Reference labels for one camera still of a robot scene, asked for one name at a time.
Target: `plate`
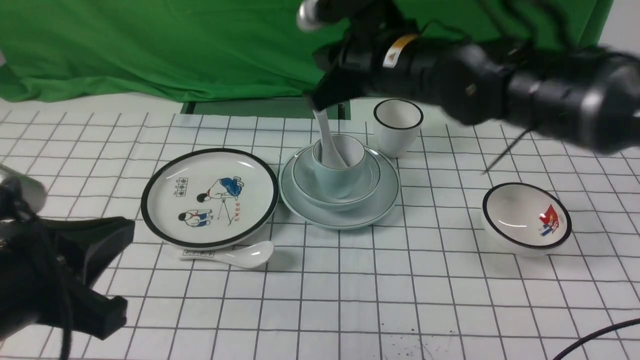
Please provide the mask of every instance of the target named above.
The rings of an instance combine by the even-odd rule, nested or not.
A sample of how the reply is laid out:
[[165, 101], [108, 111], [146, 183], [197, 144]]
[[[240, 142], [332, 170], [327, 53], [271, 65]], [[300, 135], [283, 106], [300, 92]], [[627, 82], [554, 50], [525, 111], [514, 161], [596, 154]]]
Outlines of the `plate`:
[[293, 163], [294, 184], [309, 202], [322, 208], [335, 211], [353, 209], [371, 196], [380, 182], [380, 166], [373, 155], [366, 152], [364, 171], [353, 191], [342, 199], [336, 199], [320, 188], [313, 168], [310, 166], [312, 162], [312, 148], [307, 148]]
[[371, 225], [391, 210], [400, 194], [400, 180], [391, 161], [384, 155], [365, 147], [380, 166], [380, 182], [373, 194], [356, 209], [348, 211], [330, 211], [311, 204], [295, 186], [293, 165], [308, 147], [300, 149], [289, 158], [280, 171], [280, 197], [285, 205], [296, 215], [311, 224], [326, 229], [351, 230]]
[[151, 177], [142, 195], [149, 229], [184, 249], [213, 250], [244, 240], [278, 202], [276, 176], [244, 151], [205, 149], [183, 155]]

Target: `white wall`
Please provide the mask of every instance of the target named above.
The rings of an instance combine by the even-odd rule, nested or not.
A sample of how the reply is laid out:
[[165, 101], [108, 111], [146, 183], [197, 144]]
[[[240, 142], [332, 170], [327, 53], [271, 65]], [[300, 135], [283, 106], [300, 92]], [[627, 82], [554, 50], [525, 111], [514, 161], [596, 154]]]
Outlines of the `white wall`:
[[601, 44], [640, 54], [640, 0], [614, 0]]

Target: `yellow label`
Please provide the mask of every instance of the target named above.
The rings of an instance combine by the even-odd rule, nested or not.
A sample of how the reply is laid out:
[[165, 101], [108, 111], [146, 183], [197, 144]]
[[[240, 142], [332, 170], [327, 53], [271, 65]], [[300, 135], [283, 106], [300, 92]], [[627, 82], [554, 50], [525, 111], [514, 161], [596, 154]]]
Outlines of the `yellow label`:
[[382, 66], [388, 68], [396, 67], [398, 64], [398, 58], [400, 58], [400, 53], [404, 47], [417, 38], [419, 38], [417, 34], [404, 35], [398, 38], [391, 47], [389, 47], [389, 50], [385, 55], [385, 59], [382, 61]]

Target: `small bowl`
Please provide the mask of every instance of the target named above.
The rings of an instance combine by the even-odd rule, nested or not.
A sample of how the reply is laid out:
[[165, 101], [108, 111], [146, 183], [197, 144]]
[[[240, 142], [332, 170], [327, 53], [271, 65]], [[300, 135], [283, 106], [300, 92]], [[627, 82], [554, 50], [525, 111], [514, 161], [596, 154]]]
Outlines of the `small bowl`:
[[304, 150], [293, 163], [293, 183], [311, 204], [331, 210], [347, 211], [358, 207], [362, 201], [368, 199], [380, 182], [380, 164], [367, 152], [364, 159], [363, 174], [351, 193], [341, 199], [336, 199], [322, 191], [313, 168], [313, 149]]
[[569, 212], [553, 195], [533, 185], [504, 183], [483, 200], [484, 229], [514, 254], [550, 254], [571, 235]]

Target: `cup rim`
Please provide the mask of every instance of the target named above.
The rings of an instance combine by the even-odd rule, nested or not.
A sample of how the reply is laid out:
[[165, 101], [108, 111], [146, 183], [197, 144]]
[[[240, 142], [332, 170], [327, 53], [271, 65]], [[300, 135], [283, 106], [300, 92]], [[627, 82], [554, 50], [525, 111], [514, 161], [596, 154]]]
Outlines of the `cup rim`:
[[[416, 123], [415, 125], [412, 125], [410, 127], [395, 127], [395, 126], [391, 126], [388, 124], [385, 124], [382, 120], [380, 120], [380, 118], [378, 117], [378, 108], [384, 104], [385, 102], [389, 102], [389, 101], [402, 101], [402, 102], [406, 102], [407, 104], [411, 104], [413, 107], [415, 107], [416, 109], [418, 109], [418, 112], [420, 113], [420, 120], [418, 121], [418, 123]], [[404, 100], [404, 99], [387, 99], [384, 101], [380, 101], [376, 107], [373, 108], [373, 117], [376, 119], [376, 121], [384, 126], [387, 127], [389, 129], [393, 129], [393, 130], [410, 130], [410, 129], [415, 129], [416, 127], [422, 125], [422, 121], [424, 121], [424, 113], [422, 112], [422, 109], [420, 109], [420, 106], [417, 106], [416, 104], [412, 103], [411, 101], [408, 100]]]
[[345, 171], [345, 170], [351, 170], [352, 168], [355, 168], [356, 166], [358, 166], [358, 165], [362, 164], [362, 162], [364, 161], [364, 159], [366, 159], [366, 158], [367, 158], [367, 149], [365, 149], [364, 144], [363, 144], [362, 142], [360, 142], [360, 140], [358, 140], [358, 139], [354, 138], [353, 136], [349, 136], [349, 135], [345, 135], [345, 134], [335, 134], [335, 135], [334, 135], [334, 134], [332, 134], [331, 136], [332, 136], [332, 137], [334, 137], [334, 136], [345, 136], [345, 137], [347, 137], [347, 138], [351, 138], [351, 139], [355, 140], [356, 142], [358, 142], [358, 143], [360, 144], [360, 146], [362, 147], [362, 158], [360, 158], [360, 160], [359, 160], [357, 163], [355, 163], [355, 164], [351, 165], [350, 167], [346, 167], [346, 168], [333, 168], [333, 167], [328, 167], [328, 166], [326, 166], [325, 164], [323, 164], [323, 163], [322, 163], [322, 161], [320, 161], [320, 160], [318, 159], [318, 157], [316, 156], [316, 146], [318, 146], [318, 144], [321, 144], [321, 145], [322, 145], [322, 139], [318, 139], [318, 140], [316, 141], [316, 143], [315, 143], [313, 146], [311, 146], [311, 155], [313, 155], [314, 160], [315, 160], [315, 161], [316, 161], [316, 163], [318, 163], [318, 165], [320, 165], [321, 167], [323, 167], [323, 168], [327, 168], [327, 169], [330, 169], [330, 170], [334, 170], [334, 171]]
[[[491, 194], [493, 194], [496, 190], [498, 190], [499, 188], [508, 186], [508, 185], [518, 185], [518, 186], [526, 186], [532, 189], [535, 189], [543, 194], [545, 194], [546, 196], [550, 197], [551, 199], [553, 199], [556, 204], [558, 204], [558, 206], [560, 207], [560, 209], [562, 210], [565, 218], [566, 218], [566, 231], [564, 232], [564, 234], [562, 235], [562, 237], [560, 237], [559, 240], [548, 244], [548, 245], [531, 245], [528, 243], [523, 243], [521, 241], [518, 241], [512, 237], [510, 237], [509, 235], [505, 234], [502, 232], [502, 230], [500, 230], [495, 223], [493, 222], [493, 220], [491, 219], [491, 216], [489, 216], [489, 211], [487, 210], [487, 203], [489, 202], [489, 198], [491, 197]], [[562, 204], [562, 202], [560, 202], [560, 200], [558, 200], [555, 196], [551, 195], [551, 193], [542, 190], [541, 188], [538, 188], [537, 186], [533, 186], [531, 184], [525, 184], [525, 183], [502, 183], [500, 185], [496, 185], [493, 188], [491, 188], [491, 190], [489, 190], [483, 198], [482, 201], [482, 211], [483, 211], [483, 215], [484, 218], [486, 219], [487, 223], [489, 223], [489, 225], [491, 225], [491, 227], [493, 228], [493, 230], [495, 230], [501, 237], [509, 240], [510, 242], [519, 245], [521, 247], [526, 247], [528, 249], [534, 249], [534, 250], [548, 250], [548, 249], [554, 249], [562, 244], [564, 244], [567, 239], [569, 238], [569, 236], [571, 236], [571, 231], [572, 231], [572, 222], [571, 222], [571, 215], [569, 215], [569, 211], [566, 209], [566, 207]]]
[[[311, 153], [312, 153], [312, 155], [313, 155], [313, 147], [308, 147], [307, 149], [302, 150], [302, 151], [300, 152], [300, 155], [298, 156], [298, 159], [296, 159], [296, 160], [295, 160], [295, 162], [293, 163], [292, 169], [291, 169], [291, 171], [293, 172], [293, 174], [295, 174], [295, 172], [296, 172], [296, 166], [300, 165], [300, 163], [298, 162], [298, 160], [300, 159], [300, 157], [302, 157], [302, 155], [303, 155], [305, 152], [307, 152], [307, 151], [309, 151], [309, 150], [311, 150]], [[368, 153], [368, 152], [367, 152], [367, 149], [365, 149], [365, 158], [367, 157], [367, 153]], [[376, 159], [375, 159], [375, 158], [373, 158], [373, 161], [376, 163], [376, 167], [378, 168], [378, 172], [381, 172], [380, 164], [378, 163], [378, 161], [376, 161]], [[298, 189], [298, 190], [299, 190], [299, 191], [300, 191], [300, 192], [301, 192], [305, 197], [307, 197], [307, 198], [309, 198], [309, 199], [313, 199], [314, 201], [318, 201], [318, 202], [321, 202], [321, 203], [323, 203], [323, 204], [330, 205], [330, 206], [346, 206], [346, 205], [352, 205], [352, 204], [355, 204], [355, 203], [357, 203], [357, 202], [363, 201], [363, 200], [365, 200], [365, 199], [369, 198], [371, 195], [373, 195], [373, 193], [375, 192], [375, 190], [378, 188], [378, 185], [380, 184], [380, 178], [381, 178], [381, 175], [380, 175], [380, 176], [378, 176], [378, 181], [376, 181], [376, 184], [371, 188], [371, 190], [370, 190], [366, 195], [364, 195], [363, 197], [361, 197], [361, 198], [359, 198], [359, 199], [353, 199], [353, 200], [351, 200], [351, 201], [346, 201], [346, 202], [329, 202], [329, 201], [320, 200], [320, 199], [317, 199], [317, 198], [315, 198], [315, 197], [311, 196], [311, 194], [307, 193], [307, 192], [302, 188], [302, 186], [300, 186], [300, 184], [298, 184], [298, 182], [297, 182], [297, 180], [296, 180], [296, 177], [295, 177], [295, 176], [293, 177], [293, 184], [296, 186], [296, 188], [297, 188], [297, 189]]]

